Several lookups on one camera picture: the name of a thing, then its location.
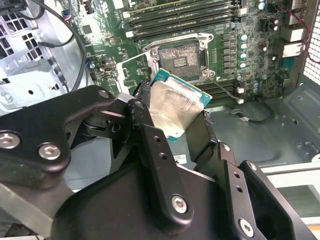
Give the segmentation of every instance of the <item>black bracket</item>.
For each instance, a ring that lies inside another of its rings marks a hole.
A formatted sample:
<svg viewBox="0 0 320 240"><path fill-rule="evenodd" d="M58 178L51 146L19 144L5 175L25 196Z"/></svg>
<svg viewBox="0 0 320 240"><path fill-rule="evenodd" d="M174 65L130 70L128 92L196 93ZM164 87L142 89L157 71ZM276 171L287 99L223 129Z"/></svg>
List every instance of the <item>black bracket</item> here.
<svg viewBox="0 0 320 240"><path fill-rule="evenodd" d="M155 128L147 106L128 102L133 136L144 168L153 218L170 235L184 232L192 223L194 208L182 182L164 132Z"/></svg>
<svg viewBox="0 0 320 240"><path fill-rule="evenodd" d="M0 133L18 138L18 145L0 148L0 181L32 188L57 185L71 160L70 146L82 121L89 115L108 111L112 94L89 86L0 117ZM56 146L56 154L40 156L44 145Z"/></svg>

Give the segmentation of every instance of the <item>grey metal surface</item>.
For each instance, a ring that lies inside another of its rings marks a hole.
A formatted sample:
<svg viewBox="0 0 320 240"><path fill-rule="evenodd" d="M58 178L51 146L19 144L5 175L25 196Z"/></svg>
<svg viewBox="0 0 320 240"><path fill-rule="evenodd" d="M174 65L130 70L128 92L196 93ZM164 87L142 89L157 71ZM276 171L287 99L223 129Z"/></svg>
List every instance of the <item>grey metal surface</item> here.
<svg viewBox="0 0 320 240"><path fill-rule="evenodd" d="M60 96L66 91L45 60L29 62L0 84L0 115Z"/></svg>
<svg viewBox="0 0 320 240"><path fill-rule="evenodd" d="M0 208L46 238L50 236L54 215L72 194L64 182L50 189L0 183Z"/></svg>
<svg viewBox="0 0 320 240"><path fill-rule="evenodd" d="M214 132L228 144L237 162L250 160L260 167L310 162L317 150L308 135L303 135L293 118L284 114L286 106L279 98L267 101L275 109L275 118L264 124L251 124L231 115L228 107L210 109ZM264 119L269 112L258 102L237 105L254 120Z"/></svg>
<svg viewBox="0 0 320 240"><path fill-rule="evenodd" d="M36 16L39 12L39 7L31 1L27 1L27 3L32 16ZM57 13L61 13L63 10L58 1L45 0L44 3L56 10ZM39 36L39 40L60 44L66 42L71 36L67 27L48 12L45 12L43 17L36 21L36 24L42 34L42 36ZM77 74L75 73L79 72L82 58L77 42L73 40L66 46L50 48L47 50L51 55L53 66L60 72L60 74L58 74L59 77L65 78L69 87L72 88L77 77ZM92 84L93 82L89 75L89 85ZM86 74L84 73L80 88L83 88L85 85Z"/></svg>

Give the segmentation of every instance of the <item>motherboard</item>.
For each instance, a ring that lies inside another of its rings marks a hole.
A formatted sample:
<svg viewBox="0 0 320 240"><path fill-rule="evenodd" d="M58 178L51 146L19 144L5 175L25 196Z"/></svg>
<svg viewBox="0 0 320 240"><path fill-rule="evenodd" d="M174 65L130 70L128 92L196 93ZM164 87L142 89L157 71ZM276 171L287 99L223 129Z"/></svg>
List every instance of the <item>motherboard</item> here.
<svg viewBox="0 0 320 240"><path fill-rule="evenodd" d="M211 105L281 96L304 49L303 0L72 0L93 82L114 95L165 69Z"/></svg>

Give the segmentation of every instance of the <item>green circuit board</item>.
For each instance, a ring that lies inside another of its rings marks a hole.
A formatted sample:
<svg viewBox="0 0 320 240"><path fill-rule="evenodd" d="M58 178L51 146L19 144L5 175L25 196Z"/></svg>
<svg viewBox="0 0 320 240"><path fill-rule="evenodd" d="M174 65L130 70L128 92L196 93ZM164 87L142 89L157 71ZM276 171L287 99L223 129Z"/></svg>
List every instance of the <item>green circuit board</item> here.
<svg viewBox="0 0 320 240"><path fill-rule="evenodd" d="M284 6L281 0L275 4ZM288 68L275 47L285 16L264 1L73 0L72 5L71 24L85 42L91 78L114 95L132 94L159 68L212 95L213 104L232 102L213 82L245 101L283 94ZM239 83L243 93L237 92Z"/></svg>

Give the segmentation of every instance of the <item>cpu socket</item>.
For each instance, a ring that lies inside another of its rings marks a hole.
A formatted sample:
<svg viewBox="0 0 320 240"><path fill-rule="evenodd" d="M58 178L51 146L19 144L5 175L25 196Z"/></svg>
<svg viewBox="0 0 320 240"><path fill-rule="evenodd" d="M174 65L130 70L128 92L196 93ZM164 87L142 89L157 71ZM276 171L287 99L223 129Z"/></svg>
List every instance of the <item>cpu socket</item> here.
<svg viewBox="0 0 320 240"><path fill-rule="evenodd" d="M214 39L210 33L192 33L157 40L143 48L153 79L159 68L194 84L214 77L209 69L208 43Z"/></svg>

